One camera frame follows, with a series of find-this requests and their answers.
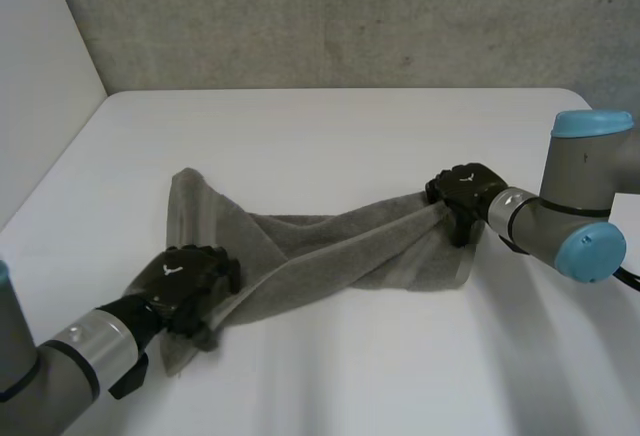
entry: towel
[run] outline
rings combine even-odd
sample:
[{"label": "towel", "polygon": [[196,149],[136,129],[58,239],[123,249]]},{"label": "towel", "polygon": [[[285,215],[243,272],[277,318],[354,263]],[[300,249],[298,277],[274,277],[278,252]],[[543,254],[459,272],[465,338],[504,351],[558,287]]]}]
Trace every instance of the towel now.
[{"label": "towel", "polygon": [[[211,308],[212,330],[247,324],[346,288],[436,291],[461,286],[464,249],[449,244],[449,209],[423,192],[338,216],[263,216],[243,210],[187,168],[172,179],[167,246],[222,246],[240,261],[244,287]],[[198,349],[161,335],[169,376]]]}]

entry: robotic hand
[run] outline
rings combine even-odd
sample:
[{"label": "robotic hand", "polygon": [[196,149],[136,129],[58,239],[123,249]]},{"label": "robotic hand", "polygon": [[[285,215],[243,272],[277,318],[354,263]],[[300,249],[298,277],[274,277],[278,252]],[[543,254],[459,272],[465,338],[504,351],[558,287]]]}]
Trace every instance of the robotic hand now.
[{"label": "robotic hand", "polygon": [[169,248],[130,294],[101,306],[35,348],[0,261],[0,429],[61,434],[105,389],[121,399],[142,386],[145,348],[167,330],[204,351],[216,346],[203,317],[241,289],[240,265],[222,248]]},{"label": "robotic hand", "polygon": [[609,223],[616,193],[640,194],[640,132],[628,113],[566,111],[556,117],[540,195],[509,187],[471,163],[443,171],[426,186],[430,202],[453,210],[451,241],[464,246],[481,220],[514,251],[588,283],[611,274],[640,289],[620,268],[626,242]]}]

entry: white table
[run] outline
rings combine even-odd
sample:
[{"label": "white table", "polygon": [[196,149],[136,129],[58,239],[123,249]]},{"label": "white table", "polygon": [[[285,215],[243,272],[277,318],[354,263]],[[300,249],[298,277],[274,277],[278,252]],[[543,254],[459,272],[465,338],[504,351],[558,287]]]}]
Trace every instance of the white table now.
[{"label": "white table", "polygon": [[[109,98],[0,234],[34,337],[117,298],[163,249],[185,166],[262,213],[338,213],[480,161],[538,190],[558,89],[160,91]],[[640,267],[633,198],[613,221]],[[581,286],[493,234],[462,290],[349,290],[227,331],[69,434],[637,435],[640,295]]]}]

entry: light blue cap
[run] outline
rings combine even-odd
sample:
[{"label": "light blue cap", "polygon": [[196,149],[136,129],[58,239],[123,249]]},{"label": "light blue cap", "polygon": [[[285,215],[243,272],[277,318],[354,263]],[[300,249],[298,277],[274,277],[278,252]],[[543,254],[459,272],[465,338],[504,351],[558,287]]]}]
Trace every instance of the light blue cap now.
[{"label": "light blue cap", "polygon": [[556,116],[554,138],[590,138],[621,133],[633,128],[633,118],[625,111],[583,109],[563,111]]},{"label": "light blue cap", "polygon": [[560,246],[555,267],[582,283],[595,283],[617,270],[627,252],[627,242],[611,223],[593,223],[571,234]]}]

